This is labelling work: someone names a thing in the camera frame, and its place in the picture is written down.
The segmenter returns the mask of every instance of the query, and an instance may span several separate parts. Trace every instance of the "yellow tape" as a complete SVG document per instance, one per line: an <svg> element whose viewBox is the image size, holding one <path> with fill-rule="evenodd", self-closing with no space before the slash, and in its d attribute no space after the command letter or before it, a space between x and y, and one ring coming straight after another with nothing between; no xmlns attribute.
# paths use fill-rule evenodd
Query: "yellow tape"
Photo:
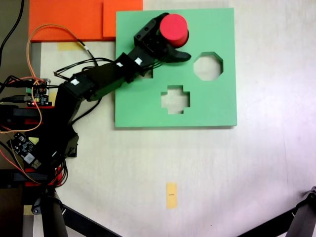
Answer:
<svg viewBox="0 0 316 237"><path fill-rule="evenodd" d="M32 205L24 205L23 209L24 209L23 215L25 215L25 216L32 216L33 215L33 212L31 211Z"/></svg>
<svg viewBox="0 0 316 237"><path fill-rule="evenodd" d="M167 209L176 208L178 205L177 197L177 184L176 183L167 183L166 185L166 194L167 194Z"/></svg>
<svg viewBox="0 0 316 237"><path fill-rule="evenodd" d="M34 145L36 145L39 142L39 138L38 137L29 137L29 140L31 142L33 142Z"/></svg>
<svg viewBox="0 0 316 237"><path fill-rule="evenodd" d="M78 51L84 50L83 46L79 42L58 42L58 51Z"/></svg>
<svg viewBox="0 0 316 237"><path fill-rule="evenodd" d="M49 101L52 103L52 106L55 106L57 92L49 92Z"/></svg>

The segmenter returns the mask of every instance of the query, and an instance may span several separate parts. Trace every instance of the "cross-shaped hole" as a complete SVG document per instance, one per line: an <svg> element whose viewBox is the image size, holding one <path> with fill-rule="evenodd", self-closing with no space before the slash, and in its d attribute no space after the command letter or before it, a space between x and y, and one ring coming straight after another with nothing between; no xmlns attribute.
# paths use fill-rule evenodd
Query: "cross-shaped hole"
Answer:
<svg viewBox="0 0 316 237"><path fill-rule="evenodd" d="M183 91L181 85L170 85L167 92L161 93L161 105L169 115L183 114L184 108L190 107L190 93Z"/></svg>

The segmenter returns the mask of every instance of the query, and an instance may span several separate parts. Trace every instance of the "metal stand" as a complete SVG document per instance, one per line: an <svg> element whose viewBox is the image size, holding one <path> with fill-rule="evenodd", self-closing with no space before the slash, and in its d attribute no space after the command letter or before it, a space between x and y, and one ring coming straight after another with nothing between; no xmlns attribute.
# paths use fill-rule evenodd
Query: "metal stand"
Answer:
<svg viewBox="0 0 316 237"><path fill-rule="evenodd" d="M54 188L47 188L32 206L32 212L42 215L45 237L68 237L66 226L86 237L121 237L63 205Z"/></svg>
<svg viewBox="0 0 316 237"><path fill-rule="evenodd" d="M316 225L316 186L296 208L240 235L239 237L312 237Z"/></svg>

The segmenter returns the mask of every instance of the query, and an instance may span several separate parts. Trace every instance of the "connector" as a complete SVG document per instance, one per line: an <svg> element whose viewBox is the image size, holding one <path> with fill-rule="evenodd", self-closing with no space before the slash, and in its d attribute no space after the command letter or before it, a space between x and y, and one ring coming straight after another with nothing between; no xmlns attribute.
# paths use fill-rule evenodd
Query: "connector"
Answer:
<svg viewBox="0 0 316 237"><path fill-rule="evenodd" d="M32 101L31 96L25 96L25 95L13 95L10 97L5 97L0 99L0 102L11 102L11 103L24 103Z"/></svg>

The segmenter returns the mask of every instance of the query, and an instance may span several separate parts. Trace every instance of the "yellow sticky note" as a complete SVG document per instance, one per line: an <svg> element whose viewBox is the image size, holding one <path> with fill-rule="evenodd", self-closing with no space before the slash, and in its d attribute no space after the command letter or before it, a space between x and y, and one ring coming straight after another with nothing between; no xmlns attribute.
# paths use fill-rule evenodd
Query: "yellow sticky note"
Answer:
<svg viewBox="0 0 316 237"><path fill-rule="evenodd" d="M82 44L80 44L79 42L58 42L57 49L58 51L84 50Z"/></svg>
<svg viewBox="0 0 316 237"><path fill-rule="evenodd" d="M167 194L167 209L176 208L178 205L177 184L167 183L166 194Z"/></svg>

